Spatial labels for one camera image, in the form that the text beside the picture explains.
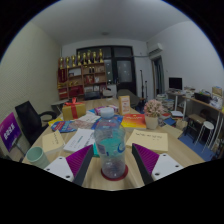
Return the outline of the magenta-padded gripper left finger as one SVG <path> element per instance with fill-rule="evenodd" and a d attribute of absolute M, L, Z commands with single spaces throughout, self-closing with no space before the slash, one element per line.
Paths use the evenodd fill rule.
<path fill-rule="evenodd" d="M 81 186 L 92 157 L 93 146 L 89 145 L 68 157 L 59 156 L 45 168 L 45 171 Z"/>

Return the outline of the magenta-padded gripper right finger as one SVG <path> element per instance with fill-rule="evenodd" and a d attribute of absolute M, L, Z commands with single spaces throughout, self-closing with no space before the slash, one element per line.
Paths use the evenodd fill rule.
<path fill-rule="evenodd" d="M 136 143 L 132 144 L 132 154 L 145 185 L 182 169 L 167 153 L 157 154 Z"/>

